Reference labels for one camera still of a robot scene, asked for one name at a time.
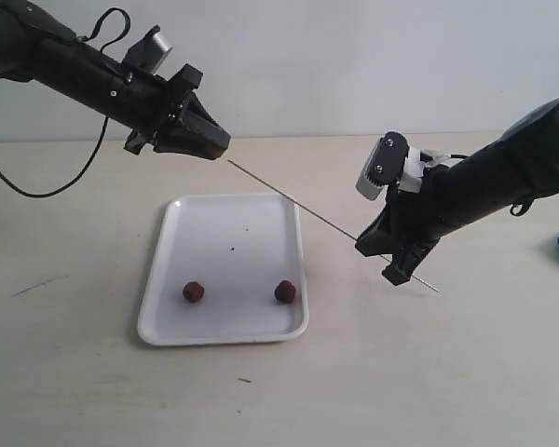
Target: white tray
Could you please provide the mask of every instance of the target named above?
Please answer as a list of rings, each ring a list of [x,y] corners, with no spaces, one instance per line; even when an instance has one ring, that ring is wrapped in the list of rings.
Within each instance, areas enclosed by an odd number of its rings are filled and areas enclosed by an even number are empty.
[[[298,290],[276,301],[284,279]],[[204,298],[190,304],[184,285]],[[277,194],[186,196],[168,206],[138,329],[149,345],[282,342],[308,324],[298,208]]]

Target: table surface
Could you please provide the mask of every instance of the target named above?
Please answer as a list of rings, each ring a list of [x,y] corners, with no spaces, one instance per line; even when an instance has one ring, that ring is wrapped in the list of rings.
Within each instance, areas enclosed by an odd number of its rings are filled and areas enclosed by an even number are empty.
[[[469,154],[496,137],[409,140]],[[235,140],[227,157],[358,235],[382,208],[354,188],[375,140]],[[45,192],[93,144],[0,144],[0,167]],[[0,446],[559,446],[559,196],[446,237],[417,271],[440,293],[392,287],[302,212],[303,336],[154,349],[136,322],[165,206],[266,188],[121,145],[52,199],[0,183]]]

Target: brown ball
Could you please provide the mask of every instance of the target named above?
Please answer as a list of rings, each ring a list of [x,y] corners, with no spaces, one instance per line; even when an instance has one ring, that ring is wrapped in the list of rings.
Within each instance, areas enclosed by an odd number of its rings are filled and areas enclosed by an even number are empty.
[[[276,299],[285,305],[291,305],[296,299],[296,288],[290,281],[282,281],[275,291]]]
[[[197,303],[205,294],[205,289],[198,282],[189,282],[184,286],[183,296],[189,303]]]

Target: robotic arm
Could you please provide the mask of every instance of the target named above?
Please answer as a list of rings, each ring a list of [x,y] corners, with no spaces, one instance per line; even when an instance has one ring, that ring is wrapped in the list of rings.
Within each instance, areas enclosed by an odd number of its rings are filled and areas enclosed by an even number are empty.
[[[209,160],[227,149],[230,136],[211,118],[193,90],[202,73],[190,65],[170,80],[155,75],[171,51],[154,27],[131,47],[122,62],[87,45],[100,31],[111,8],[90,37],[77,36],[46,11],[26,0],[0,0],[0,78],[36,80],[132,129],[125,149],[138,155],[150,143],[157,153]]]
[[[356,249],[364,256],[390,254],[383,276],[396,286],[410,280],[441,237],[506,207],[522,216],[534,200],[559,194],[559,99],[452,168],[442,163],[447,158],[389,132],[359,178],[366,198],[375,200],[385,187],[387,198]]]

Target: white wall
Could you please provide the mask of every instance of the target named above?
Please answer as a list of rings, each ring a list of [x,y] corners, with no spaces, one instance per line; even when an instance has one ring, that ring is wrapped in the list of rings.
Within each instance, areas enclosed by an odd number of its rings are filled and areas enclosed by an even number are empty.
[[[199,96],[234,136],[504,129],[559,96],[559,0],[36,3],[79,34],[126,8],[117,58],[160,24],[175,46],[160,73],[203,71]],[[106,22],[101,42],[121,23]],[[100,121],[36,83],[0,80],[0,140],[94,139]]]

